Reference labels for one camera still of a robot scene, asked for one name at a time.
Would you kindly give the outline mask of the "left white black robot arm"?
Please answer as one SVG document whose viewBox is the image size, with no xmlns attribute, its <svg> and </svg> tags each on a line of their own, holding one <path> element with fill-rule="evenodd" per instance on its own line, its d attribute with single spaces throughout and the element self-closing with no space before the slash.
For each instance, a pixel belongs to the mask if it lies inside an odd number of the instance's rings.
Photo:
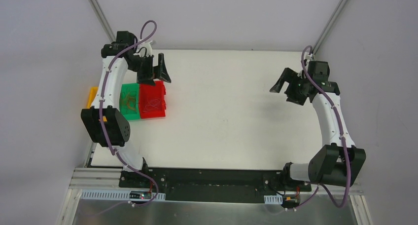
<svg viewBox="0 0 418 225">
<path fill-rule="evenodd" d="M 120 111 L 120 95 L 127 71 L 137 74 L 137 83 L 155 86 L 170 83 L 163 53 L 153 63 L 152 35 L 137 38 L 129 31 L 118 31 L 116 41 L 101 49 L 102 74 L 92 103 L 81 110 L 82 122 L 94 143 L 108 148 L 118 158 L 123 170 L 133 172 L 131 180 L 139 188 L 150 183 L 144 171 L 145 159 L 128 144 L 130 124 Z"/>
</svg>

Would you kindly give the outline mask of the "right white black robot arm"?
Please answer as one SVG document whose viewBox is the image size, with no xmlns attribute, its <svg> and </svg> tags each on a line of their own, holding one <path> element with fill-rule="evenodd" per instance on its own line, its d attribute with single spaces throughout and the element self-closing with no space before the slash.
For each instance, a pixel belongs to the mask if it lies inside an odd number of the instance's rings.
<svg viewBox="0 0 418 225">
<path fill-rule="evenodd" d="M 285 190 L 293 190 L 299 183 L 308 182 L 331 186 L 352 186 L 364 165 L 366 152 L 355 145 L 348 133 L 341 113 L 338 84 L 329 81 L 327 62 L 310 61 L 306 71 L 297 73 L 285 68 L 270 89 L 285 90 L 287 101 L 304 105 L 309 100 L 317 114 L 322 137 L 322 148 L 308 163 L 286 163 L 278 181 Z"/>
</svg>

